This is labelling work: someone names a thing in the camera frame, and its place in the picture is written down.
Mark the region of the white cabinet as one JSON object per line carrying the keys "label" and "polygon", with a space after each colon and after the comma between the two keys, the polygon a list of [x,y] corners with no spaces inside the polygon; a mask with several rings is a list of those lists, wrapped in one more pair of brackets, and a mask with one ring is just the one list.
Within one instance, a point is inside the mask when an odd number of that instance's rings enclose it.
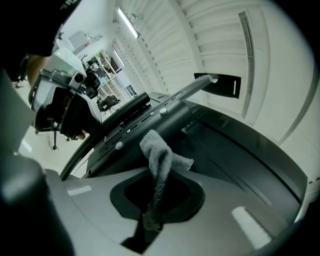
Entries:
{"label": "white cabinet", "polygon": [[81,46],[87,47],[91,44],[89,38],[82,30],[71,35],[68,40],[74,49],[77,49]]}

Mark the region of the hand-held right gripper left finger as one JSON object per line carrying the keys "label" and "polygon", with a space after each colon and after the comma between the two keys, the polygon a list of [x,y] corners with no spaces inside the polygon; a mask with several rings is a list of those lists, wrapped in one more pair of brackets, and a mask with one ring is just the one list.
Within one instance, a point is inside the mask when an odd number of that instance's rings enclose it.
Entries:
{"label": "hand-held right gripper left finger", "polygon": [[137,221],[123,218],[110,200],[117,184],[145,167],[108,176],[62,181],[47,169],[46,181],[57,214],[72,241],[75,256],[141,256],[121,243],[134,235]]}

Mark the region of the grey cloth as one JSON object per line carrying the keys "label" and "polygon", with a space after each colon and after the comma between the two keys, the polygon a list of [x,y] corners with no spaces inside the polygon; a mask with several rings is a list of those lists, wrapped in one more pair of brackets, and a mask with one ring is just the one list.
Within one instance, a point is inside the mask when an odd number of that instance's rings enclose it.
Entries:
{"label": "grey cloth", "polygon": [[147,231],[159,232],[161,230],[161,207],[169,174],[172,170],[189,171],[194,160],[174,153],[153,129],[143,137],[139,146],[148,160],[154,187],[152,199],[148,203],[146,212],[142,215],[142,224]]}

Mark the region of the long ceiling light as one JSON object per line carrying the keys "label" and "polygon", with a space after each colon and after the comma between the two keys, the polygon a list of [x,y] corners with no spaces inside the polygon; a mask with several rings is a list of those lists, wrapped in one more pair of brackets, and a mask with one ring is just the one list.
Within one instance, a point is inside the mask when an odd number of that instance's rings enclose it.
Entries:
{"label": "long ceiling light", "polygon": [[134,38],[138,39],[140,36],[138,30],[136,29],[135,25],[131,22],[131,20],[129,19],[129,17],[126,15],[126,13],[123,11],[121,7],[117,8],[117,13],[121,17],[121,19],[124,21],[124,23],[127,25],[127,27],[129,28]]}
{"label": "long ceiling light", "polygon": [[120,61],[121,65],[125,67],[125,64],[123,62],[123,60],[121,59],[121,57],[119,56],[119,54],[117,53],[116,50],[113,50],[114,54],[116,55],[116,57],[118,58],[118,60]]}

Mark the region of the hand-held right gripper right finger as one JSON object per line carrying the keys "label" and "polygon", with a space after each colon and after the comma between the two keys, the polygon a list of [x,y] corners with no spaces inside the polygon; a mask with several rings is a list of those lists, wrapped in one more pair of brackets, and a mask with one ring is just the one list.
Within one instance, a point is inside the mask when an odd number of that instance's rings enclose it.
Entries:
{"label": "hand-held right gripper right finger", "polygon": [[181,171],[205,193],[189,220],[165,224],[143,256],[243,256],[254,251],[242,223],[233,216],[244,208],[272,238],[292,224],[301,207],[289,188],[268,171],[233,172],[229,180]]}

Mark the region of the person's dark clothing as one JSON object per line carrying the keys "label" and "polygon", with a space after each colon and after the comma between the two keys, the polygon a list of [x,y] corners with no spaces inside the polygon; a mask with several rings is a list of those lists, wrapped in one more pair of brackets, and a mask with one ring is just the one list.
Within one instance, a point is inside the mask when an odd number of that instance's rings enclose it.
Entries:
{"label": "person's dark clothing", "polygon": [[82,0],[0,0],[0,69],[12,82],[29,55],[50,57],[58,35]]}

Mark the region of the white shelving unit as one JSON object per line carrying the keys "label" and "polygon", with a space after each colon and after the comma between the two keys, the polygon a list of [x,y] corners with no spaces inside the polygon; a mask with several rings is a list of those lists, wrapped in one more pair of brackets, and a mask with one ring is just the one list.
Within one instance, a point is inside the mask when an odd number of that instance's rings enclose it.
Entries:
{"label": "white shelving unit", "polygon": [[81,61],[85,69],[94,70],[94,74],[100,82],[97,89],[100,99],[105,99],[107,96],[115,96],[120,100],[121,104],[124,104],[136,97],[121,82],[119,73],[122,69],[104,50],[98,51],[91,57],[85,54]]}

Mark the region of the person's left forearm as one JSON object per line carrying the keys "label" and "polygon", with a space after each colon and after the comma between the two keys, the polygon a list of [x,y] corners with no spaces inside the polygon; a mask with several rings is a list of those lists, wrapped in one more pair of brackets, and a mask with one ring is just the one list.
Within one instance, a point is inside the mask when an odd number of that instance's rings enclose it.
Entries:
{"label": "person's left forearm", "polygon": [[28,83],[31,87],[35,84],[41,70],[46,66],[49,59],[49,56],[29,55],[26,74]]}

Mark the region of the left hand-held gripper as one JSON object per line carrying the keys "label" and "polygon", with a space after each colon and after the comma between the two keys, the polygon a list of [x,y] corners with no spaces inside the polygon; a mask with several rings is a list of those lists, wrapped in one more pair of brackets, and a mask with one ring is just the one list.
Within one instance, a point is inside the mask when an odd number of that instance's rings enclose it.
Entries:
{"label": "left hand-held gripper", "polygon": [[61,47],[49,58],[31,93],[36,132],[56,131],[54,96],[72,98],[66,107],[60,133],[70,139],[82,131],[92,135],[102,125],[102,115],[91,99],[98,96],[98,78],[69,49]]}

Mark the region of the large black TV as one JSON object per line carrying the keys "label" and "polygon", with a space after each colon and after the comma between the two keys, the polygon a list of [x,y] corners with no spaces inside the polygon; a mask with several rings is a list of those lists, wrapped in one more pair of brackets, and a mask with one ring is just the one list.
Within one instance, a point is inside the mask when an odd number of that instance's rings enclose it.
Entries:
{"label": "large black TV", "polygon": [[[149,96],[149,108],[158,105],[157,100],[170,97],[157,92]],[[185,102],[192,111],[191,122],[164,140],[174,153],[194,160],[193,172],[228,181],[234,172],[267,171],[283,182],[302,205],[307,176],[284,151],[232,117],[189,100]]]}

